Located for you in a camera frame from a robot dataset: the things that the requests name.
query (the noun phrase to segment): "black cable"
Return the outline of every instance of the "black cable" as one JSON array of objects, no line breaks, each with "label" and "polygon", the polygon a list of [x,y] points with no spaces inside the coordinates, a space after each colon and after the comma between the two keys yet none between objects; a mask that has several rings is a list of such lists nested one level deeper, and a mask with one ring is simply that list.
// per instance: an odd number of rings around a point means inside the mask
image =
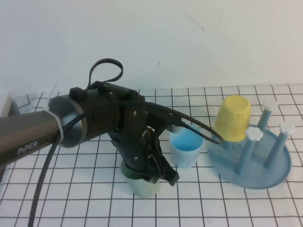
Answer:
[{"label": "black cable", "polygon": [[121,77],[122,77],[122,74],[123,74],[123,65],[121,62],[115,60],[115,59],[111,59],[111,58],[105,58],[105,59],[101,59],[99,61],[97,61],[90,69],[89,71],[89,84],[87,87],[89,87],[91,85],[91,74],[93,73],[94,69],[100,65],[100,64],[103,64],[103,63],[111,63],[111,64],[114,64],[116,66],[118,66],[120,69],[121,69],[121,72],[119,73],[118,76],[116,76],[115,78],[112,78],[112,79],[108,79],[108,80],[105,80],[104,82],[114,82],[114,81],[117,81],[119,80]]},{"label": "black cable", "polygon": [[44,178],[48,169],[48,166],[52,160],[53,154],[56,150],[57,145],[59,144],[59,141],[61,139],[61,135],[58,135],[57,139],[55,140],[55,142],[53,143],[51,149],[49,150],[44,165],[42,167],[41,170],[41,174],[39,176],[39,180],[36,186],[36,190],[35,190],[35,194],[33,197],[33,203],[32,203],[32,207],[30,209],[30,213],[29,213],[29,219],[28,219],[28,227],[33,227],[34,226],[34,220],[35,220],[35,214],[36,214],[36,209],[37,209],[37,205],[38,205],[38,201],[39,201],[39,196],[40,196],[40,192],[43,186],[43,182],[44,182]]},{"label": "black cable", "polygon": [[203,138],[206,137],[204,134],[202,134],[202,133],[200,133],[198,130],[196,130],[196,129],[190,127],[190,125],[186,124],[185,122],[181,122],[180,126],[183,127],[183,128],[186,128],[186,129],[189,129],[189,130],[193,131],[194,133],[198,134],[199,136],[201,136],[201,137],[203,137]]},{"label": "black cable", "polygon": [[[209,140],[213,143],[216,143],[216,144],[220,144],[220,142],[225,143],[224,139],[216,131],[214,131],[212,128],[210,128],[206,124],[204,124],[204,123],[202,123],[202,122],[200,122],[200,121],[198,121],[198,120],[196,120],[196,119],[194,119],[194,118],[192,118],[192,117],[190,117],[190,116],[188,116],[184,113],[181,113],[181,112],[176,111],[176,110],[172,110],[168,107],[164,107],[164,106],[161,106],[161,105],[155,104],[155,103],[148,103],[148,102],[141,102],[141,101],[121,101],[121,102],[110,103],[110,104],[107,104],[107,105],[104,105],[104,106],[96,107],[95,109],[93,109],[89,112],[83,113],[83,114],[79,115],[78,117],[72,119],[68,124],[66,124],[63,127],[63,132],[66,132],[67,130],[69,130],[74,124],[81,121],[83,118],[88,117],[92,114],[95,114],[98,111],[101,111],[101,110],[104,111],[104,110],[113,109],[115,107],[122,107],[122,106],[145,106],[145,107],[152,107],[152,108],[157,108],[157,109],[161,109],[161,110],[166,110],[166,111],[170,112],[171,114],[178,115],[178,116],[180,116],[180,117],[182,117],[186,120],[189,120],[189,121],[199,125],[202,128],[205,128],[206,130],[211,132],[213,135],[215,135],[219,139],[219,141],[213,140],[212,138],[203,135],[202,133],[200,133],[199,131],[191,128],[189,125],[185,124],[184,122],[181,123],[180,126],[186,127],[186,128],[188,126],[191,131],[195,132],[196,134],[202,136],[203,138],[205,138],[205,139],[207,139],[207,140]],[[49,153],[46,157],[45,163],[43,165],[43,168],[42,168],[42,171],[41,171],[41,174],[40,174],[40,177],[39,177],[39,181],[37,183],[37,187],[36,187],[36,190],[35,190],[34,198],[33,198],[33,203],[32,203],[32,207],[31,207],[31,211],[30,211],[30,215],[29,215],[28,227],[32,227],[33,224],[34,224],[38,199],[39,199],[40,191],[42,189],[42,185],[43,185],[43,181],[44,181],[44,178],[45,178],[45,175],[46,175],[46,171],[48,169],[49,163],[52,159],[52,156],[54,154],[54,151],[55,151],[60,139],[61,139],[61,136],[58,135],[58,137],[57,137],[56,141],[53,143],[53,145],[52,145],[52,147],[51,147],[51,149],[50,149],[50,151],[49,151]]]}]

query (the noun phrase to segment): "tabletop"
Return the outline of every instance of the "tabletop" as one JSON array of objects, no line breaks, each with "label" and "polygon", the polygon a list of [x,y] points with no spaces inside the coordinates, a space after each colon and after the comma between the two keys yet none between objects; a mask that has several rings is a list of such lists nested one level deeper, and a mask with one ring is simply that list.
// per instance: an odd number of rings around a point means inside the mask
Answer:
[{"label": "tabletop", "polygon": [[[73,148],[58,147],[42,187],[35,226],[39,227],[302,227],[303,85],[139,90],[146,101],[171,107],[214,125],[223,98],[242,95],[257,124],[265,98],[279,102],[267,128],[279,133],[283,120],[296,125],[286,145],[292,169],[279,186],[248,190],[225,181],[213,168],[207,142],[195,167],[176,168],[174,187],[160,182],[154,198],[134,196],[120,171],[122,157],[107,134]],[[47,93],[16,98],[21,113],[42,110]],[[160,144],[171,163],[165,131]],[[27,226],[36,184],[49,146],[7,166],[0,183],[0,226]]]}]

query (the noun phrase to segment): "blue plastic base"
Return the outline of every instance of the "blue plastic base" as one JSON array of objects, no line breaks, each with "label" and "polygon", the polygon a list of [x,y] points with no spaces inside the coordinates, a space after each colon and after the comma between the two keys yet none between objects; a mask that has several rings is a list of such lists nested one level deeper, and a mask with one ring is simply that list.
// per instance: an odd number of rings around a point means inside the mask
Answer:
[{"label": "blue plastic base", "polygon": [[265,130],[262,139],[256,142],[250,162],[240,175],[235,173],[235,168],[247,139],[231,143],[231,147],[226,148],[209,143],[208,154],[214,168],[225,180],[244,188],[267,189],[283,182],[292,166],[289,151],[284,146],[274,166],[271,169],[264,167],[276,139],[274,133]]}]

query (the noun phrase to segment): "white zip tie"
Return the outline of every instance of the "white zip tie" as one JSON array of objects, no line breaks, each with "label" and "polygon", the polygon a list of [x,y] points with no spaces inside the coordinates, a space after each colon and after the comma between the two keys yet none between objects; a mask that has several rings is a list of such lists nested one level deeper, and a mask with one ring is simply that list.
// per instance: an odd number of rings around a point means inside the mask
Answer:
[{"label": "white zip tie", "polygon": [[59,126],[60,135],[61,135],[61,139],[60,139],[59,142],[61,142],[63,140],[63,138],[64,138],[63,127],[62,127],[61,121],[60,121],[60,119],[59,119],[59,117],[57,115],[55,115],[54,113],[52,113],[49,110],[49,107],[48,107],[49,100],[51,99],[51,96],[52,96],[53,92],[55,91],[56,87],[57,87],[57,84],[55,84],[55,86],[53,87],[51,93],[49,94],[49,96],[47,98],[47,106],[45,106],[43,108],[43,110],[46,111],[46,112],[48,112],[51,116],[53,116],[56,119],[56,121],[58,123],[58,126]]}]

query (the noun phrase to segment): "white wall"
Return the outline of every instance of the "white wall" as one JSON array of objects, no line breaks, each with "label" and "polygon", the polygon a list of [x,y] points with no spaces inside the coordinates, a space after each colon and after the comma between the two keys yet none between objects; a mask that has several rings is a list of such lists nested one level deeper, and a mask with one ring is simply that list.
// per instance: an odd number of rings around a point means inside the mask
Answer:
[{"label": "white wall", "polygon": [[[1,0],[0,90],[303,83],[302,0]],[[94,79],[115,76],[104,66]]]}]

